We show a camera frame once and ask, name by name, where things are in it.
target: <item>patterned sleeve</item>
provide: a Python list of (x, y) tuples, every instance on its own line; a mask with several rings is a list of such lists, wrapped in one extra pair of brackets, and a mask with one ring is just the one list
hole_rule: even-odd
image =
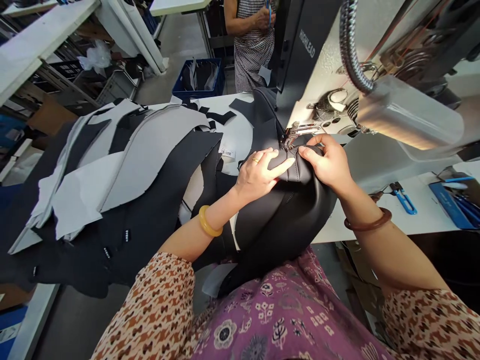
[(155, 254), (136, 276), (92, 359), (176, 359), (194, 319), (194, 286), (190, 262)]
[(398, 291), (383, 306), (400, 359), (480, 359), (480, 317), (447, 290)]

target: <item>yellow bangle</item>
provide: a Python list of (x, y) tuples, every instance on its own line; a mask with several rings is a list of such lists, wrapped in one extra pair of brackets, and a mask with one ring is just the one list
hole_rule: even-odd
[(204, 205), (200, 208), (200, 211), (198, 212), (198, 218), (200, 219), (200, 225), (203, 228), (203, 231), (206, 232), (208, 235), (216, 238), (222, 235), (222, 231), (224, 228), (222, 227), (220, 230), (214, 230), (209, 223), (207, 222), (207, 219), (205, 218), (205, 210), (207, 210), (210, 206)]

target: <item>floral blouse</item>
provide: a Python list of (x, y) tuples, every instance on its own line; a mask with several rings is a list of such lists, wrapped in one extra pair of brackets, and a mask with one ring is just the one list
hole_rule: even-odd
[(446, 290), (399, 291), (380, 343), (344, 306), (308, 248), (193, 314), (192, 264), (157, 253), (92, 359), (480, 359), (480, 317)]

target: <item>bangle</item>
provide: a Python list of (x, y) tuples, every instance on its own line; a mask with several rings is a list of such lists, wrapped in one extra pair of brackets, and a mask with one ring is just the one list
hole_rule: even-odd
[(204, 205), (200, 208), (200, 211), (198, 212), (198, 218), (200, 220), (200, 225), (205, 233), (208, 235), (216, 238), (219, 237), (222, 234), (222, 231), (224, 230), (223, 227), (220, 228), (220, 230), (214, 230), (210, 224), (207, 222), (207, 219), (205, 218), (205, 210), (207, 210), (210, 206)]
[(365, 224), (365, 225), (355, 225), (353, 226), (350, 224), (349, 220), (346, 218), (344, 221), (344, 225), (347, 229), (356, 231), (356, 232), (367, 232), (367, 231), (372, 231), (372, 230), (377, 230), (378, 228), (381, 228), (383, 225), (388, 223), (392, 219), (392, 213), (383, 207), (380, 207), (380, 210), (383, 212), (383, 216), (378, 219), (375, 222), (372, 222), (370, 224)]

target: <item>industrial sewing machine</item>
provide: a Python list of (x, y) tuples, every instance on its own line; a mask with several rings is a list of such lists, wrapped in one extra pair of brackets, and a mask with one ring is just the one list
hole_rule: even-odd
[(479, 54), (479, 0), (292, 1), (277, 81), (283, 146), (348, 135), (368, 192), (476, 160)]

